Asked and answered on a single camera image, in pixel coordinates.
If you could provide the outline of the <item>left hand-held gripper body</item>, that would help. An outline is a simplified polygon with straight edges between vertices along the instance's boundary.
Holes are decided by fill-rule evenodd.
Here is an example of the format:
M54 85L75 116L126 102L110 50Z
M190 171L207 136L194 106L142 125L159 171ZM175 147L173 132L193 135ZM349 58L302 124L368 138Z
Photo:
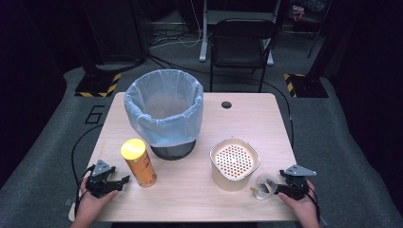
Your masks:
M94 197L100 198L108 193L108 177L115 172L116 167L110 166L103 160L98 160L92 167L86 181L86 190Z

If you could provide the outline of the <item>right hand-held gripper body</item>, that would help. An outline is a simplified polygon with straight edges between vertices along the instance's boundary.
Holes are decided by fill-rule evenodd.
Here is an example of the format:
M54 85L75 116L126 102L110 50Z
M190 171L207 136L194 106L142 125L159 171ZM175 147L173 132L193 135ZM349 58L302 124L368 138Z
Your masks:
M306 178L317 174L316 171L294 164L284 169L286 177L283 177L285 184L289 187L288 197L293 200L301 200L309 192Z

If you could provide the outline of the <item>clear glass cup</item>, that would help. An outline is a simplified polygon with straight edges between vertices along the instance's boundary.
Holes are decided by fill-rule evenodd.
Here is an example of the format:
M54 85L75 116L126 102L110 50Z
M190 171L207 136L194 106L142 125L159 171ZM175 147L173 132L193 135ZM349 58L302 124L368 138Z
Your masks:
M272 193L266 193L265 192L265 187L263 186L263 183L266 180L270 180L273 182L273 192ZM266 200L270 196L272 196L276 190L276 187L278 185L278 180L274 175L268 174L268 173L262 173L260 174L255 181L255 185L250 188L252 193L254 194L255 198L257 200Z

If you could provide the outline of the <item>yellow chip can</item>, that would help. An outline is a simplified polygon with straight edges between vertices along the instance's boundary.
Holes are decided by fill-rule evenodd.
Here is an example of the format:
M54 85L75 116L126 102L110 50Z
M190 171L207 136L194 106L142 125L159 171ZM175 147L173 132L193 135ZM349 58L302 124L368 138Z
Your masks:
M143 140L130 139L124 142L121 155L142 188L151 187L156 182L157 175Z

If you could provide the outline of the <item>beige container with metal rim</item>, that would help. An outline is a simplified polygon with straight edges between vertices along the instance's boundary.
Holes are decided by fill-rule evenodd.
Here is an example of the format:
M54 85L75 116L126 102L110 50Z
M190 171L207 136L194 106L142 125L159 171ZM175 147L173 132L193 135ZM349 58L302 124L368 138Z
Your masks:
M212 178L224 191L244 188L260 165L257 151L241 137L229 137L210 150Z

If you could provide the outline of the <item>black mesh waste bin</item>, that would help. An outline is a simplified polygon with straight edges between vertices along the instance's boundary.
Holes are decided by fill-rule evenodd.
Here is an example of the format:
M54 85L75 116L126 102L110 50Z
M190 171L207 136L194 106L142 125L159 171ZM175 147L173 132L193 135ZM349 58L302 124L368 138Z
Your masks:
M196 141L162 140L150 145L152 152L160 159L166 161L180 160L189 155L196 145Z

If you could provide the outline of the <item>translucent white bin liner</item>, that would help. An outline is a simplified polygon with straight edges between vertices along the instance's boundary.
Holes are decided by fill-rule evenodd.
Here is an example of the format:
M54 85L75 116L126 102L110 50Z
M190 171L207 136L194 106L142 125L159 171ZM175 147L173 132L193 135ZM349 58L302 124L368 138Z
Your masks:
M203 87L187 72L148 72L127 89L124 103L130 125L151 146L191 143L200 134Z

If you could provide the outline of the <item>person's left hand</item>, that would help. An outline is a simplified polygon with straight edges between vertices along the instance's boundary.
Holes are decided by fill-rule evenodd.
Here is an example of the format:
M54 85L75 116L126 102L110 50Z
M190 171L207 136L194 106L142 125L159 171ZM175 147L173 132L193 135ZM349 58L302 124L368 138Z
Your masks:
M86 179L81 184L81 191L83 195L80 199L75 220L82 223L91 223L94 221L103 212L104 208L119 194L118 190L113 190L98 199L86 192Z

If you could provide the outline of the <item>person's right hand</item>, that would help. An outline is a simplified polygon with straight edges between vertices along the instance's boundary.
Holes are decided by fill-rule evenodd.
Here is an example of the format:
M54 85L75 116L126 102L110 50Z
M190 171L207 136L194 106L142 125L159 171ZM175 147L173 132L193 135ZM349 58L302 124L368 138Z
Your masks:
M315 187L309 180L307 181L307 183L309 186L309 195L305 196L303 199L294 200L289 198L287 195L283 193L279 193L278 196L281 200L283 200L288 206L292 208L293 214L295 215L298 221L304 221L304 220L318 221L317 207L310 199L310 197L313 198L315 196L314 194Z

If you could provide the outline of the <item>black folding chair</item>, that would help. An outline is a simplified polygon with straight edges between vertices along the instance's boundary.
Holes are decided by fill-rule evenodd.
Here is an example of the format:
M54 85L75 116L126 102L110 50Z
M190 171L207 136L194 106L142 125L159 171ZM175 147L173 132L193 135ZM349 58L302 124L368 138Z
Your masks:
M269 52L277 35L278 26L271 20L230 18L219 21L211 34L210 90L213 90L215 67L244 68L261 71L261 92Z

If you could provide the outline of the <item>black yellow striped base plate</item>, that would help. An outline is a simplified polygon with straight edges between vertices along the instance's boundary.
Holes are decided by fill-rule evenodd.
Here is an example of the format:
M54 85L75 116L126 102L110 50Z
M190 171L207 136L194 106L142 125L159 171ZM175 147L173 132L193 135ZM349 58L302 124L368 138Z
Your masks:
M75 95L80 97L109 97L121 79L121 73L100 73L86 75L75 89Z
M312 79L304 74L285 74L284 80L291 97L328 98L328 94L319 79Z

